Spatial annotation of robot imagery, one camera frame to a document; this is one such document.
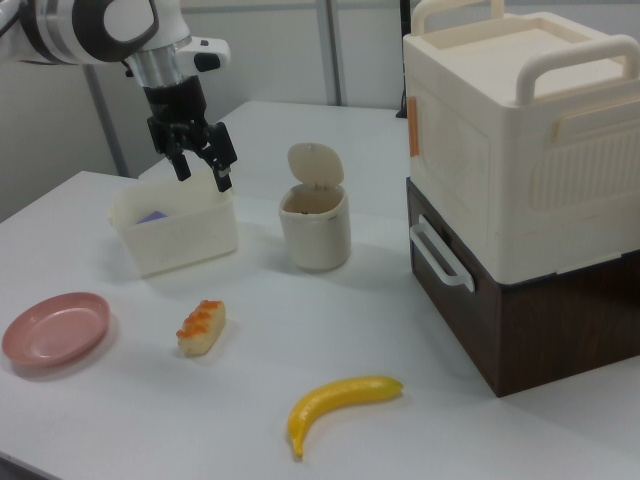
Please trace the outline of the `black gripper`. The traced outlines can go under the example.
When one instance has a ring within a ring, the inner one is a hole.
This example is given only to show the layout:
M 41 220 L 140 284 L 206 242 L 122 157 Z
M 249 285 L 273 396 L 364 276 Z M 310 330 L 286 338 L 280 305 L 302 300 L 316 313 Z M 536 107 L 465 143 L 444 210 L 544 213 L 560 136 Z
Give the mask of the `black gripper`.
M 212 170 L 217 188 L 232 187 L 231 165 L 237 154 L 223 122 L 209 125 L 205 119 L 206 100 L 197 76 L 164 87 L 144 87 L 151 109 L 147 119 L 157 153 L 167 153 L 179 181 L 191 176 L 184 151 L 203 149 L 205 162 Z

